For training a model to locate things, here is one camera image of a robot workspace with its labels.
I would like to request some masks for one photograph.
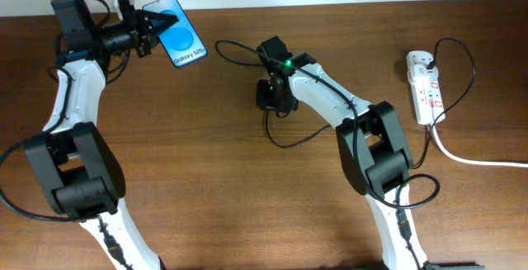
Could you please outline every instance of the white power cord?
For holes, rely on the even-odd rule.
[[[442,145],[440,142],[440,137],[438,137],[438,133],[436,133],[436,126],[432,128],[432,137],[436,143],[436,146],[443,152],[445,155],[450,157],[451,159],[461,162],[461,163],[469,163],[474,165],[480,165],[480,166],[502,166],[502,167],[516,167],[516,168],[528,168],[528,163],[509,163],[509,162],[486,162],[486,161],[476,161],[472,159],[462,159],[457,156],[454,156],[452,153],[447,151],[447,149]]]

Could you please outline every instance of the smartphone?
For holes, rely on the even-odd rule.
[[[178,17],[178,22],[159,35],[163,48],[177,68],[202,59],[207,55],[204,43],[201,42],[177,0],[157,0],[144,5],[143,10],[172,14]]]

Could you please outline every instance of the white power strip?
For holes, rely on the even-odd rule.
[[[430,125],[444,111],[438,83],[438,68],[427,70],[433,60],[426,51],[412,51],[407,55],[407,77],[412,89],[416,118],[420,125]],[[437,123],[443,121],[442,115]]]

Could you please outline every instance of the phone screen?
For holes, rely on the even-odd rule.
[[[157,0],[143,6],[143,10],[178,17],[179,21],[159,36],[163,48],[177,68],[207,55],[204,44],[177,0]]]

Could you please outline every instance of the wooden surface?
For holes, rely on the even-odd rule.
[[[266,138],[254,104],[265,71],[222,60],[215,40],[257,46],[274,35],[294,53],[309,52],[342,86],[394,105],[415,158],[422,151],[405,76],[409,50],[432,51],[454,36],[472,50],[477,80],[439,125],[447,149],[469,159],[528,159],[528,0],[397,2],[340,6],[189,11],[209,56],[175,69],[162,47],[139,60],[102,94],[98,128],[119,159],[130,214],[168,269],[314,269],[381,260],[366,200],[345,179],[329,131],[283,150]],[[47,122],[56,86],[55,17],[0,20],[2,149]],[[254,59],[226,49],[240,59]],[[444,101],[465,89],[462,50],[439,53]],[[323,124],[306,105],[271,120],[283,143]],[[528,170],[456,163],[434,147],[420,172],[442,183],[430,205],[413,212],[418,237],[435,263],[477,262],[488,269],[528,264]],[[2,166],[7,195],[30,211],[51,213],[26,157]],[[417,201],[428,182],[412,187]],[[26,220],[0,206],[0,268],[110,269],[77,224]]]

